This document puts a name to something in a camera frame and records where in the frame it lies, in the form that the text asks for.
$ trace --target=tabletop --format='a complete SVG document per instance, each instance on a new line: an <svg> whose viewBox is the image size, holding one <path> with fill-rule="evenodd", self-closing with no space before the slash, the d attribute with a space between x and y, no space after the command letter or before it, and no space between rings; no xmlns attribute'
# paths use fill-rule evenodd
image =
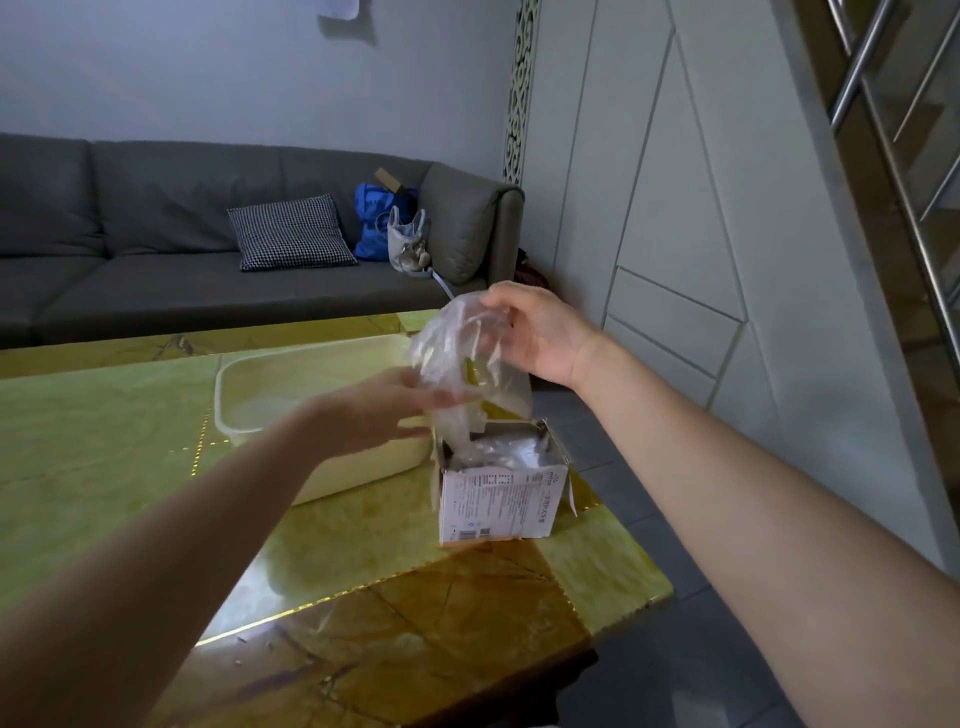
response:
<svg viewBox="0 0 960 728"><path fill-rule="evenodd" d="M0 351L0 609L230 452L213 383L235 352L413 333L434 313ZM292 508L151 724L438 722L672 595L576 473L578 513L549 538L440 548L430 469Z"/></svg>

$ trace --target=floor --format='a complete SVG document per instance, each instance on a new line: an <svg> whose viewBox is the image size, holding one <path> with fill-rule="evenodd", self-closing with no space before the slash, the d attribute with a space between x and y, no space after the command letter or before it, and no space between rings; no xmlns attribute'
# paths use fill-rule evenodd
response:
<svg viewBox="0 0 960 728"><path fill-rule="evenodd" d="M697 568L589 409L538 382L534 414L657 562L676 600L600 641L600 661L561 693L564 728L803 728L750 637Z"/></svg>

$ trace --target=person's left hand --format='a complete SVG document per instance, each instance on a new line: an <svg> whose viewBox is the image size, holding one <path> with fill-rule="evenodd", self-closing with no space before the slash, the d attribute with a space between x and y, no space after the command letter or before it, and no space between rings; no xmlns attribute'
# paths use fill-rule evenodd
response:
<svg viewBox="0 0 960 728"><path fill-rule="evenodd" d="M429 427L405 426L400 421L463 401L462 396L444 389L420 386L416 370L396 367L317 397L309 406L336 450L330 454L347 455L390 440L429 437Z"/></svg>

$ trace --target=sofa armrest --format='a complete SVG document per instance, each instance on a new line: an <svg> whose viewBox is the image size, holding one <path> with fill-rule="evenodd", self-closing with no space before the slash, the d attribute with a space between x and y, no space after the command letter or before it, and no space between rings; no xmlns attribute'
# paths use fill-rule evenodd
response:
<svg viewBox="0 0 960 728"><path fill-rule="evenodd" d="M523 216L523 192L434 162L420 186L420 207L430 221L427 251L434 270L463 285L511 279Z"/></svg>
<svg viewBox="0 0 960 728"><path fill-rule="evenodd" d="M522 221L523 193L518 189L507 190L496 204L496 217L487 247L487 285L514 279Z"/></svg>

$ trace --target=gray sofa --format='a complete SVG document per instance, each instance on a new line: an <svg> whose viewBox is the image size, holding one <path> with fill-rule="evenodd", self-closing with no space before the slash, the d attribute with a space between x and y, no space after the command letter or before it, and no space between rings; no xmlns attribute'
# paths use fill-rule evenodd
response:
<svg viewBox="0 0 960 728"><path fill-rule="evenodd" d="M0 348L442 306L389 263L241 273L229 207L330 193L360 238L360 182L420 188L434 265L461 293L513 275L515 186L386 155L0 134Z"/></svg>

